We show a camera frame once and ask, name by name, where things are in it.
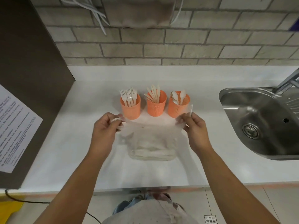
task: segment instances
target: drain strainer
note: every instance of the drain strainer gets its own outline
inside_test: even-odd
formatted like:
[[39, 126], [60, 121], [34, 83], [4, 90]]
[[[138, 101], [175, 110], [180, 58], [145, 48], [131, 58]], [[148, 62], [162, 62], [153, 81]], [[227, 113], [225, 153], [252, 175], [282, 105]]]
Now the drain strainer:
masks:
[[257, 129], [252, 125], [244, 124], [242, 130], [244, 134], [250, 138], [256, 139], [259, 136]]
[[204, 220], [206, 224], [217, 224], [216, 215], [205, 215]]

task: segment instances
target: stainless steel sink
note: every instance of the stainless steel sink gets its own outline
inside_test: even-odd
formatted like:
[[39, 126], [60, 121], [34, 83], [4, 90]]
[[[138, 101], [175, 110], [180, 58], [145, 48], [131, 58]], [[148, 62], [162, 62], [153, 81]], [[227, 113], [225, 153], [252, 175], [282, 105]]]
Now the stainless steel sink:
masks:
[[220, 102], [242, 143], [274, 160], [299, 159], [299, 90], [278, 96], [261, 88], [228, 88]]

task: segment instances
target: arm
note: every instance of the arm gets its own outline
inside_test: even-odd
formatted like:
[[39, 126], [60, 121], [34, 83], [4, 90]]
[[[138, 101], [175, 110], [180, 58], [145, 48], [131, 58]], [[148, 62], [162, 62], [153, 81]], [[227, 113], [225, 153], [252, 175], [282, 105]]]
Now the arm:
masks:
[[120, 120], [103, 115], [94, 125], [89, 151], [61, 191], [35, 221], [35, 224], [82, 223], [103, 162], [109, 155]]
[[203, 119], [183, 116], [189, 144], [200, 158], [210, 188], [227, 224], [279, 224], [277, 219], [230, 171], [211, 146]]

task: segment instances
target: orange cup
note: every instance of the orange cup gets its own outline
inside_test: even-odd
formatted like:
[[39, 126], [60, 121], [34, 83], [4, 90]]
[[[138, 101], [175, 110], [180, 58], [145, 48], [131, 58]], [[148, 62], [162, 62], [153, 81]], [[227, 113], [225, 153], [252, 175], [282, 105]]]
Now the orange cup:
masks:
[[121, 98], [121, 109], [123, 110], [124, 117], [129, 120], [137, 119], [140, 116], [140, 96], [137, 94], [136, 105], [133, 107], [126, 107]]
[[[176, 91], [176, 93], [178, 95], [178, 101], [181, 102], [181, 98], [179, 96], [181, 94], [181, 91]], [[190, 97], [189, 97], [188, 94], [186, 94], [182, 105], [175, 104], [173, 102], [171, 96], [170, 96], [169, 105], [168, 105], [168, 114], [169, 114], [169, 116], [171, 116], [173, 118], [176, 118], [179, 115], [185, 113], [189, 102], [190, 102]]]
[[161, 90], [159, 104], [153, 103], [147, 99], [147, 112], [151, 116], [154, 116], [154, 117], [162, 115], [163, 111], [164, 111], [166, 100], [167, 100], [167, 95], [163, 90]]

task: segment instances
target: paper sign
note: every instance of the paper sign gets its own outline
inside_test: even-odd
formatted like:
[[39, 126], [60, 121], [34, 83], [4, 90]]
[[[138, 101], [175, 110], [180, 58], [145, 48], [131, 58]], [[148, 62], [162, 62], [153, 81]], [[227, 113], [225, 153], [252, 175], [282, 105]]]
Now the paper sign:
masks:
[[11, 173], [42, 122], [0, 85], [0, 171]]

